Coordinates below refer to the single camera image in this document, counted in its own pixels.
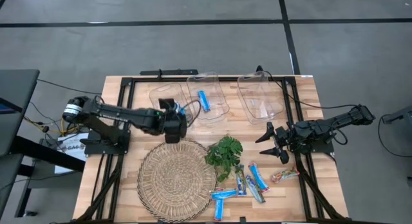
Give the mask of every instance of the wicker charger plate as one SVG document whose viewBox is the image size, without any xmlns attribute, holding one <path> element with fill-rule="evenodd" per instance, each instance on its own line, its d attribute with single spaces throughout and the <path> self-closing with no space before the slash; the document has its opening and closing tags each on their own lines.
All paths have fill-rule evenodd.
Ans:
<svg viewBox="0 0 412 224">
<path fill-rule="evenodd" d="M 205 162 L 206 149 L 191 140 L 160 144 L 142 162 L 139 198 L 157 219 L 179 223 L 201 214 L 211 202 L 216 171 Z"/>
</svg>

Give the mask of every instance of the computer screen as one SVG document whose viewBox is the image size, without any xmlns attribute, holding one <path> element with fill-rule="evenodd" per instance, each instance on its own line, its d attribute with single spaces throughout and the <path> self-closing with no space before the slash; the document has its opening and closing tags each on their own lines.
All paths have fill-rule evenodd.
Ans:
<svg viewBox="0 0 412 224">
<path fill-rule="evenodd" d="M 16 106 L 13 103 L 0 98 L 0 115 L 18 113 L 21 112 L 21 110 L 22 109 L 19 106 Z"/>
</svg>

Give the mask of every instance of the clear plastic container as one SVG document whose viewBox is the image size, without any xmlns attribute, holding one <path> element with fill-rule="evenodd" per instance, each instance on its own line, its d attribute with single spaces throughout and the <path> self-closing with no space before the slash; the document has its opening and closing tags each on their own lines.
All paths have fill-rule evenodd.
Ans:
<svg viewBox="0 0 412 224">
<path fill-rule="evenodd" d="M 173 98 L 174 102 L 179 103 L 181 107 L 187 104 L 185 94 L 179 83 L 167 84 L 159 88 L 152 89 L 149 97 L 155 109 L 160 109 L 159 98 Z M 187 120 L 191 120 L 192 113 L 190 109 L 185 109 Z"/>
<path fill-rule="evenodd" d="M 215 72 L 201 73 L 187 78 L 190 101 L 200 100 L 199 91 L 203 91 L 209 101 L 210 111 L 205 111 L 198 102 L 191 104 L 193 114 L 197 114 L 200 108 L 198 119 L 202 123 L 220 121 L 229 112 L 225 96 L 221 90 L 219 76 Z"/>
<path fill-rule="evenodd" d="M 251 124 L 267 122 L 283 111 L 268 78 L 269 74 L 262 71 L 238 78 L 238 96 Z"/>
</svg>

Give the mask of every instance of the colorful wrapper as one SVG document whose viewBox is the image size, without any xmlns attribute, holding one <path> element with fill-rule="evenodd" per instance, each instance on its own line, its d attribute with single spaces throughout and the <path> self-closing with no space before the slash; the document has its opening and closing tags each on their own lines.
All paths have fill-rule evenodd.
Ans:
<svg viewBox="0 0 412 224">
<path fill-rule="evenodd" d="M 291 176 L 296 176 L 296 175 L 299 175 L 299 171 L 296 169 L 296 167 L 291 167 L 284 171 L 273 174 L 271 177 L 271 180 L 275 183 L 279 183 L 281 180 L 284 180 L 286 178 L 289 178 Z"/>
<path fill-rule="evenodd" d="M 236 189 L 232 189 L 229 191 L 216 191 L 216 192 L 212 192 L 212 199 L 214 200 L 226 199 L 226 198 L 230 198 L 236 195 L 238 195 L 238 192 Z"/>
<path fill-rule="evenodd" d="M 238 196 L 247 195 L 245 174 L 243 173 L 244 167 L 245 166 L 242 164 L 236 166 L 236 168 L 240 168 L 239 172 L 236 173 L 236 183 L 238 184 Z"/>
<path fill-rule="evenodd" d="M 222 188 L 216 188 L 216 191 L 222 191 Z M 214 208 L 214 221 L 221 221 L 223 218 L 223 199 L 217 199 Z"/>
<path fill-rule="evenodd" d="M 259 185 L 253 180 L 251 176 L 246 176 L 246 183 L 249 186 L 249 189 L 255 197 L 256 201 L 260 203 L 266 202 L 262 195 L 262 192 L 260 191 Z"/>
<path fill-rule="evenodd" d="M 256 163 L 250 163 L 249 164 L 249 169 L 250 169 L 250 172 L 252 172 L 253 177 L 255 178 L 256 183 L 259 186 L 259 188 L 261 189 L 262 193 L 265 193 L 265 192 L 269 191 L 269 186 L 263 180 L 262 175 L 260 175 Z"/>
</svg>

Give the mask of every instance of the white label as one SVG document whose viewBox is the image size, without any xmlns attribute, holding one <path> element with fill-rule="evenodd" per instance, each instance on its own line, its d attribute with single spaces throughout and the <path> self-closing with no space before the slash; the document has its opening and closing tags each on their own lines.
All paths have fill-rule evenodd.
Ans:
<svg viewBox="0 0 412 224">
<path fill-rule="evenodd" d="M 79 114 L 79 111 L 75 110 L 75 109 L 70 109 L 70 108 L 66 108 L 64 109 L 63 113 L 71 113 L 71 114 Z"/>
<path fill-rule="evenodd" d="M 82 111 L 83 110 L 83 108 L 81 108 L 81 107 L 79 107 L 78 105 L 75 105 L 75 104 L 67 104 L 66 108 L 75 109 L 77 111 Z"/>
</svg>

